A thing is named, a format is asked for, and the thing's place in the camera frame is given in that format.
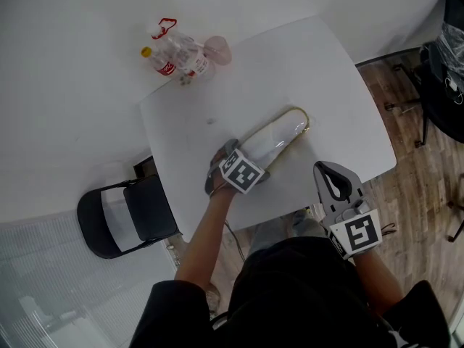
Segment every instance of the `gray pants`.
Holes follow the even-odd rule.
[[[306,236],[327,238],[326,232],[319,222],[305,217],[303,211],[296,212],[294,215],[292,235],[293,237]],[[260,223],[254,232],[248,256],[258,250],[267,249],[288,237],[289,235],[287,234],[286,223],[281,217]]]

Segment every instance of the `bottle label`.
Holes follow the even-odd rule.
[[[195,60],[191,63],[190,66],[183,67],[181,70],[188,76],[200,76],[208,71],[209,66],[210,60],[204,56],[203,49],[198,48]]]
[[[173,65],[171,62],[168,62],[161,70],[157,70],[157,71],[161,75],[169,76],[175,71],[175,65]]]

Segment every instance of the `wooden floor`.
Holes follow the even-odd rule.
[[[403,62],[407,67],[418,63],[418,53],[390,57],[359,67],[389,133],[397,166],[364,184],[380,212],[381,222],[395,222],[398,232],[387,236],[377,251],[398,277],[405,292],[420,280],[428,280],[440,305],[450,320],[464,291],[464,234],[454,244],[446,241],[454,234],[464,213],[447,206],[449,200],[463,202],[464,145],[458,144],[433,125],[428,142],[416,149],[420,139],[422,110],[403,112],[384,110],[385,102],[414,99],[412,84],[402,72],[391,66]],[[253,228],[236,235],[246,254]],[[173,239],[181,258],[184,244]],[[233,282],[243,262],[230,234],[223,237],[212,283],[221,293],[219,312],[226,311]]]

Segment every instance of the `person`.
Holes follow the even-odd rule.
[[[218,153],[215,160],[221,157]],[[295,220],[281,240],[280,219],[262,223],[233,286],[227,321],[213,329],[204,290],[236,195],[215,173],[206,212],[175,280],[153,286],[130,347],[448,347],[447,322],[426,281],[404,297],[375,250],[343,261],[322,227]]]

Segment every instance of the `black shirt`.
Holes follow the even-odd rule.
[[[382,318],[368,307],[355,267],[328,239],[299,237],[249,257],[228,320],[210,325],[204,291],[185,281],[153,286],[132,348],[166,343],[242,347],[448,347],[442,310],[426,281]]]

